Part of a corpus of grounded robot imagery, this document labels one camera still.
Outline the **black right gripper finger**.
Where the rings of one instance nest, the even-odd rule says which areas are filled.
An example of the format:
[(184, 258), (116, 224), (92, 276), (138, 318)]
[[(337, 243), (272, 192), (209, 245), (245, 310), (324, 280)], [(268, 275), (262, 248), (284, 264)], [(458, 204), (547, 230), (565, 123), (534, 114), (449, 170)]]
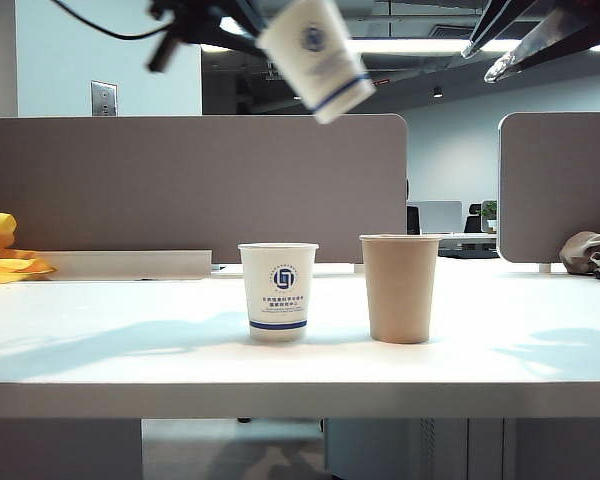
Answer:
[(520, 43), (520, 38), (548, 14), (553, 1), (492, 0), (461, 51), (464, 59), (479, 53), (505, 53)]
[(496, 83), (524, 70), (600, 45), (600, 1), (555, 1), (547, 16), (487, 70)]

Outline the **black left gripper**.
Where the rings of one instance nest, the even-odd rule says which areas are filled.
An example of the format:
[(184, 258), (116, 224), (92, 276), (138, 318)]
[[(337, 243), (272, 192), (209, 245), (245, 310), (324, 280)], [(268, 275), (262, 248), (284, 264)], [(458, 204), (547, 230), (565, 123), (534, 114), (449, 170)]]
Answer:
[(213, 12), (209, 1), (153, 0), (148, 13), (160, 20), (171, 12), (173, 20), (166, 26), (162, 40), (147, 64), (150, 72), (164, 72), (171, 55), (180, 43), (207, 44), (253, 56), (265, 56), (250, 33), (260, 33), (268, 27), (258, 1), (234, 0), (231, 17)]

